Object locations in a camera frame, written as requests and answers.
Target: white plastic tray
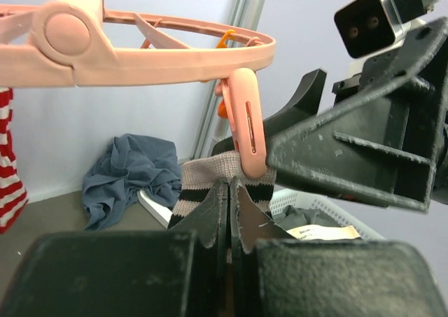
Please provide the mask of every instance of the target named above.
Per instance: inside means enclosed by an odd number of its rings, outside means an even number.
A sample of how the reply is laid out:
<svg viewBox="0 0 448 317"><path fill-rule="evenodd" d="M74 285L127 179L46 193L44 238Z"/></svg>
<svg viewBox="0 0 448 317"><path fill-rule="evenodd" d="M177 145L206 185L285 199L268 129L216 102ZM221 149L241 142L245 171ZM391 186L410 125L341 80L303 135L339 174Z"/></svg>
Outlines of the white plastic tray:
<svg viewBox="0 0 448 317"><path fill-rule="evenodd" d="M341 209L338 205L330 201L325 196L289 189L274 192L274 196L269 204L274 219L275 215L280 214L288 205L301 209L322 210L331 218L335 219L341 226L353 225L361 238L364 240L384 239L382 235L378 234L366 224L353 217L350 213Z"/></svg>
<svg viewBox="0 0 448 317"><path fill-rule="evenodd" d="M153 217L163 225L163 227L167 228L169 219L172 215L171 210L154 202L150 197L148 197L143 189L138 191L137 197L139 198L139 203L142 205L142 207L144 207L149 213L151 213Z"/></svg>

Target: clothing tag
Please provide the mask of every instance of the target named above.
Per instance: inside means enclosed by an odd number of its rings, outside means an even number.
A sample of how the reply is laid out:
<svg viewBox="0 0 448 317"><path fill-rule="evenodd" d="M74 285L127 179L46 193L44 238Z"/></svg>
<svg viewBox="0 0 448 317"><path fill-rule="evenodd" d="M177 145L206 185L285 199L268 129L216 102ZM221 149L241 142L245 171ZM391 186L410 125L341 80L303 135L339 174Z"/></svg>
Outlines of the clothing tag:
<svg viewBox="0 0 448 317"><path fill-rule="evenodd" d="M360 235L352 225L347 227L325 227L320 225L305 225L287 231L299 240L340 240L356 239Z"/></svg>

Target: white laundry basket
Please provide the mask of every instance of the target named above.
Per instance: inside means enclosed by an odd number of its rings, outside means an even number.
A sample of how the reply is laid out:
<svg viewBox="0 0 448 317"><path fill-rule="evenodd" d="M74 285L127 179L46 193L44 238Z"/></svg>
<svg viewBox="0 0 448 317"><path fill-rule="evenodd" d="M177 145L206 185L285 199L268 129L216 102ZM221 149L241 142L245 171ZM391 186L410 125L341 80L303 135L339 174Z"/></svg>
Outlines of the white laundry basket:
<svg viewBox="0 0 448 317"><path fill-rule="evenodd" d="M279 215L288 205L300 209L318 209L328 214L341 226L353 225L364 240L381 240L384 237L330 201L327 197L289 189L274 192L269 204L272 215Z"/></svg>

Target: sock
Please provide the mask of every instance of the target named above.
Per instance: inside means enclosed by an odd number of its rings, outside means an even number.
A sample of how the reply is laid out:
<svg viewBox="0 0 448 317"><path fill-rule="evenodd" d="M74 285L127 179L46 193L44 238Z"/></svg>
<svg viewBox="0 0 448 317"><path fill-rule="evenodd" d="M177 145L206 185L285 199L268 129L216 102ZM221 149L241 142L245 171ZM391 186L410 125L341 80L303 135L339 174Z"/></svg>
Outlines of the sock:
<svg viewBox="0 0 448 317"><path fill-rule="evenodd" d="M246 186L252 201L271 216L269 202L274 192L276 172L267 168L265 175L259 179L248 178L241 167L241 158L237 151L228 151L220 155L189 161L182 166L182 191L173 209L168 229L185 218L202 203L218 178L229 181L240 178Z"/></svg>

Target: gray floor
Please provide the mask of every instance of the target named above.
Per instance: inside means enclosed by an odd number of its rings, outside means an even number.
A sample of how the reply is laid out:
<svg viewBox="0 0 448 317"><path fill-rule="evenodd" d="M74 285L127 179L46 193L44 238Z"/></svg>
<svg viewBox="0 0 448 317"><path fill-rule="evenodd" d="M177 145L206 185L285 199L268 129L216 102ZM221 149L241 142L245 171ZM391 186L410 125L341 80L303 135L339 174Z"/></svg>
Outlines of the gray floor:
<svg viewBox="0 0 448 317"><path fill-rule="evenodd" d="M86 223L80 192L27 205L14 225L0 235L0 297L34 240L46 233L81 231ZM117 225L107 230L164 230L164 227L142 205L134 204Z"/></svg>

